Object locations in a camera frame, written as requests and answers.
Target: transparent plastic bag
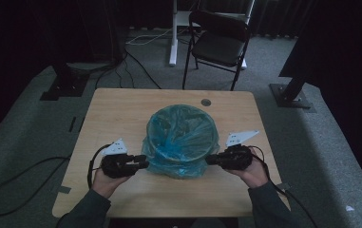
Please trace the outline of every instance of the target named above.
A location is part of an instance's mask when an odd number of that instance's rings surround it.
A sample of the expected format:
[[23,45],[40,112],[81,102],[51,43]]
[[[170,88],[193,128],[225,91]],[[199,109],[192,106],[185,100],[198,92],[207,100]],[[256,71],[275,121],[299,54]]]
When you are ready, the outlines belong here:
[[150,162],[147,170],[174,179],[201,177],[205,157],[219,151],[219,133],[204,111],[175,104],[155,113],[147,124],[142,154]]

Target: chair leg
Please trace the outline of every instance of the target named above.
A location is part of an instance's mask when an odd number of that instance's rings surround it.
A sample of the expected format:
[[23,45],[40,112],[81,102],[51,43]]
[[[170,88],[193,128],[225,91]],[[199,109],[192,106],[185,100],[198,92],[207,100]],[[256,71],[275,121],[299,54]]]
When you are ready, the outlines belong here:
[[234,91],[234,86],[235,86],[235,83],[237,82],[237,80],[239,78],[241,66],[242,66],[242,61],[239,61],[238,66],[237,66],[237,71],[236,71],[235,76],[234,76],[234,81],[232,82],[232,85],[231,85],[231,91]]
[[195,57],[195,65],[196,65],[196,69],[199,69],[198,58],[196,58],[196,57]]
[[186,74],[187,74],[187,69],[189,67],[189,59],[190,59],[190,50],[191,50],[191,48],[192,48],[192,41],[189,42],[189,48],[187,49],[186,64],[184,66],[183,83],[181,85],[181,89],[184,89],[184,85],[186,84]]

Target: gray sleeve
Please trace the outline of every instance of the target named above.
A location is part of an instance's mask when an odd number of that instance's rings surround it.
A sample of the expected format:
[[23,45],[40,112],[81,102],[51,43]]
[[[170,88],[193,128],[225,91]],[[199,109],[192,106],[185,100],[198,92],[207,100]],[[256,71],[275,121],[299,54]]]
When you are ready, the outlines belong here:
[[298,227],[290,210],[282,202],[270,181],[248,191],[257,228]]
[[90,189],[83,199],[65,214],[56,227],[59,228],[101,228],[104,225],[110,201]]

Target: gray carpet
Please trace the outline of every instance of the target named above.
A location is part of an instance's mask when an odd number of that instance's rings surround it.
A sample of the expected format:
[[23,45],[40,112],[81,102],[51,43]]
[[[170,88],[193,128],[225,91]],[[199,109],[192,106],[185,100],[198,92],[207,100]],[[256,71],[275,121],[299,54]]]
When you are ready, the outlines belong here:
[[[161,31],[137,31],[141,33]],[[252,38],[235,90],[254,93],[279,173],[293,186],[291,192],[306,206],[319,227],[362,227],[362,171],[341,130],[325,105],[319,90],[305,85],[303,92],[315,113],[277,107],[269,84],[288,84],[278,78],[295,40]],[[177,65],[168,65],[170,40],[159,39],[127,50],[166,89],[181,89],[187,45],[180,42]],[[92,64],[73,64],[95,68]],[[69,155],[76,143],[94,87],[101,71],[88,80],[83,97],[41,102],[55,77],[51,67],[33,78],[0,124],[0,182],[42,159]],[[190,66],[186,89],[229,90],[233,75],[209,66]],[[107,72],[98,87],[156,88],[143,69],[129,56],[117,72]],[[70,126],[76,117],[72,129]],[[18,206],[59,163],[51,161],[35,167],[11,185],[0,190],[0,213]],[[64,164],[33,200],[18,212],[0,218],[1,227],[54,227],[51,214],[67,164]],[[290,200],[292,212],[301,227],[313,227],[302,209]],[[251,218],[240,218],[239,227],[254,227]]]

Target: cable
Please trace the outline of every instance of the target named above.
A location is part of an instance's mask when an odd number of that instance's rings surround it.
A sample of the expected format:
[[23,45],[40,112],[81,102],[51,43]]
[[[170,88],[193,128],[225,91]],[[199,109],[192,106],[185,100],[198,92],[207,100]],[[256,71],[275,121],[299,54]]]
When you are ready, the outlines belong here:
[[92,69],[77,68],[77,67],[70,66],[70,65],[67,65],[67,66],[68,66],[71,70],[73,70],[74,72],[86,73],[86,74],[91,74],[91,73],[94,73],[94,72],[96,72],[96,71],[105,70],[105,69],[111,69],[111,68],[112,68],[112,65],[111,65],[111,64],[106,65],[106,66],[99,66],[99,67],[92,68]]
[[[158,38],[164,36],[164,35],[165,35],[166,33],[168,33],[170,30],[172,30],[172,29],[170,28],[169,30],[167,30],[166,32],[164,32],[164,33],[161,34],[161,35],[141,35],[141,36],[138,36],[138,37],[136,37],[136,38],[134,38],[134,39],[126,42],[126,44],[127,44],[127,45],[136,45],[136,46],[147,45],[147,44],[149,44],[149,43],[157,40]],[[149,40],[149,41],[147,41],[147,42],[145,42],[145,43],[142,43],[142,44],[134,44],[134,43],[131,43],[131,42],[133,42],[133,41],[135,41],[135,40],[137,40],[137,39],[139,39],[139,38],[142,38],[142,37],[155,37],[155,38],[153,38],[153,39],[151,39],[151,40]]]
[[98,154],[105,148],[108,148],[110,146],[110,144],[106,144],[106,145],[103,145],[101,148],[99,148],[97,150],[97,152],[95,152],[94,156],[92,157],[92,160],[89,161],[89,166],[88,166],[88,173],[86,175],[86,181],[88,182],[88,188],[90,189],[91,186],[92,186],[92,170],[93,167],[94,167],[94,161],[95,161],[95,158],[97,158]]
[[144,72],[147,74],[148,78],[150,78],[150,80],[155,84],[155,86],[157,86],[157,88],[161,89],[161,87],[154,81],[154,79],[151,77],[151,75],[147,72],[147,70],[144,68],[144,66],[139,62],[139,60],[137,60],[132,54],[130,54],[127,50],[125,50],[126,53],[132,57],[139,65],[140,67],[142,67],[142,69],[144,70]]
[[109,28],[109,36],[110,36],[110,58],[111,61],[113,62],[113,53],[114,53],[114,46],[113,46],[113,37],[112,37],[112,27],[110,26],[110,21],[109,21],[109,13],[107,12],[107,7],[106,7],[106,1],[104,0],[104,10],[105,10],[105,16],[106,16],[106,21],[107,21],[107,25]]
[[124,65],[125,65],[124,70],[129,74],[130,79],[131,79],[131,84],[133,85],[133,88],[136,88],[136,87],[134,86],[133,76],[132,76],[131,73],[127,70],[127,62],[126,62],[126,60],[124,60]]
[[26,199],[21,205],[19,205],[18,207],[8,211],[8,212],[4,212],[4,213],[0,213],[0,217],[6,216],[6,215],[10,215],[14,212],[17,212],[18,210],[20,210],[21,208],[23,208],[25,205],[27,205],[27,203],[29,203],[36,194],[38,194],[38,192],[45,186],[45,184],[47,184],[47,182],[49,181],[49,179],[53,176],[53,174],[63,165],[63,163],[65,163],[66,161],[70,160],[71,155],[67,156],[67,157],[53,157],[53,158],[48,158],[42,161],[39,161],[37,163],[35,163],[34,165],[30,166],[29,168],[25,169],[24,171],[22,171],[21,173],[19,173],[18,175],[12,177],[9,180],[6,180],[2,183],[0,183],[0,188],[4,187],[5,185],[11,183],[12,181],[18,179],[19,177],[21,177],[23,174],[27,173],[30,169],[32,169],[33,167],[43,163],[43,162],[48,162],[48,161],[52,161],[52,160],[62,160],[54,169],[53,171],[49,174],[49,176],[47,177],[47,179],[38,187],[38,189],[36,189],[36,191],[28,198]]
[[272,185],[274,186],[274,188],[277,190],[278,193],[280,193],[281,195],[287,197],[287,198],[292,198],[293,200],[296,201],[296,203],[298,203],[298,205],[302,208],[302,210],[305,212],[305,214],[308,216],[308,218],[311,220],[312,224],[314,225],[315,228],[317,228],[318,226],[316,225],[316,222],[314,221],[314,219],[312,218],[311,214],[308,212],[308,210],[305,208],[305,206],[290,192],[290,191],[282,191],[279,187],[277,187],[273,181],[270,179],[270,173],[269,173],[269,167],[267,166],[267,164],[264,162],[264,153],[263,151],[254,145],[248,145],[249,148],[256,148],[261,152],[262,158],[259,158],[257,155],[252,154],[252,156],[256,159],[258,159],[260,161],[260,163],[263,165],[264,170],[266,172],[266,176],[269,179],[269,181],[272,183]]
[[178,41],[179,41],[181,44],[184,44],[184,45],[189,45],[189,41],[187,41],[187,40],[184,40],[184,39],[178,39]]
[[308,210],[304,207],[304,205],[290,191],[285,190],[285,193],[286,193],[287,197],[291,197],[292,199],[294,199],[296,201],[296,203],[298,203],[298,205],[302,208],[302,210],[304,210],[307,217],[311,220],[314,227],[317,228],[316,222],[314,222],[314,219],[311,217],[311,215],[309,214]]
[[116,68],[115,69],[115,73],[118,75],[118,77],[119,77],[119,88],[124,88],[123,86],[122,86],[122,75],[120,74],[120,73],[118,73],[118,69]]
[[113,69],[113,68],[108,68],[108,69],[106,69],[104,72],[102,72],[102,73],[100,74],[100,76],[98,76],[97,82],[95,83],[95,86],[94,86],[94,89],[95,89],[95,90],[98,88],[98,83],[99,83],[100,80],[104,77],[104,75],[105,75],[108,71],[110,71],[110,70],[112,70],[112,69]]

